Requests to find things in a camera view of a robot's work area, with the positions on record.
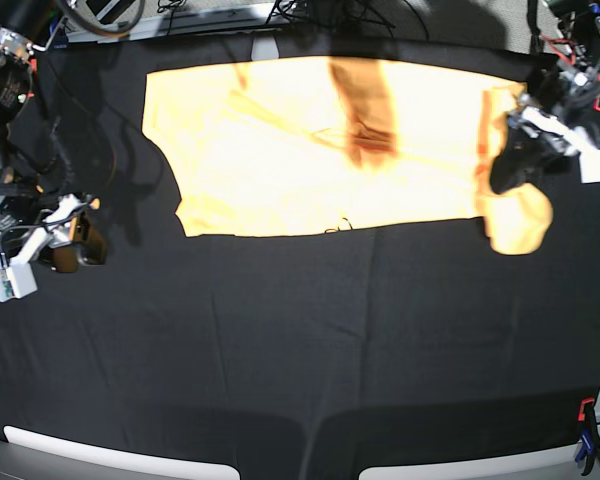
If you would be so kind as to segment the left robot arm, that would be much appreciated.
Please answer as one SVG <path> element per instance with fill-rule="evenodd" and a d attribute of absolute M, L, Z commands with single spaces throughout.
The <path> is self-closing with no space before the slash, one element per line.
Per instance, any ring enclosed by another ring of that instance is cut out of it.
<path fill-rule="evenodd" d="M 507 140 L 495 158 L 491 190 L 503 194 L 564 158 L 578 160 L 584 184 L 600 183 L 600 146 L 595 135 L 575 124 L 589 108 L 600 112 L 600 1 L 546 1 L 557 21 L 557 37 L 531 26 L 531 47 L 558 57 L 535 75 L 530 92 L 517 96 L 507 114 Z"/>

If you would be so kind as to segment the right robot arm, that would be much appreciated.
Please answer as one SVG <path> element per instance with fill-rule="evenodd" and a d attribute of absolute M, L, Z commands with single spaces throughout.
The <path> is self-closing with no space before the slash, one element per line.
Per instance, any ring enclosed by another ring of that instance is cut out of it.
<path fill-rule="evenodd" d="M 100 266 L 106 243 L 89 218 L 98 199 L 72 190 L 73 165 L 37 73 L 64 23 L 53 1 L 0 1 L 0 269 L 38 262 L 59 273 Z M 38 109 L 50 156 L 35 160 L 10 139 L 29 103 Z"/>

